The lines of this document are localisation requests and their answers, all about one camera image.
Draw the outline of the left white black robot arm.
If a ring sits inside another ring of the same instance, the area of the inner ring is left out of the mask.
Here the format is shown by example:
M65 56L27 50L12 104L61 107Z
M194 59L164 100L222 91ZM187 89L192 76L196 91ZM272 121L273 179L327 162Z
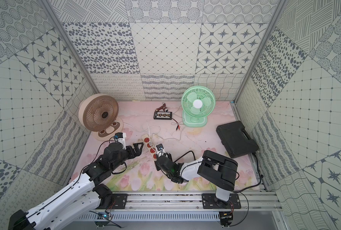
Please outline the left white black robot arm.
M124 146L113 142L104 153L85 166L81 175L55 195L24 212L18 210L9 220L10 230L60 230L82 214L115 204L113 192L103 181L115 174L127 160L141 155L144 144Z

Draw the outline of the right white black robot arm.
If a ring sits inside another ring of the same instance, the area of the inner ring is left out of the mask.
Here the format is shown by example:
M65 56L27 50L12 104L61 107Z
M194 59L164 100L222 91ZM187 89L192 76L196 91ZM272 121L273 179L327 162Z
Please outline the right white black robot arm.
M162 171L172 182L183 184L198 177L202 177L216 186L216 192L206 197L206 208L235 209L230 200L234 191L238 163L226 156L206 150L201 158L190 163L177 163L172 160L171 154L160 152L155 160L157 171Z

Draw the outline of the cream red power strip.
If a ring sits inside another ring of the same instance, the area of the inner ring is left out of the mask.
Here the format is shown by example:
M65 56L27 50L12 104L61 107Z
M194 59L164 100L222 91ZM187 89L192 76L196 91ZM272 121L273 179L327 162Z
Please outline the cream red power strip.
M148 152L150 153L151 157L156 160L158 158L158 152L156 146L151 142L150 137L148 134L143 134L141 136L144 144L147 147Z

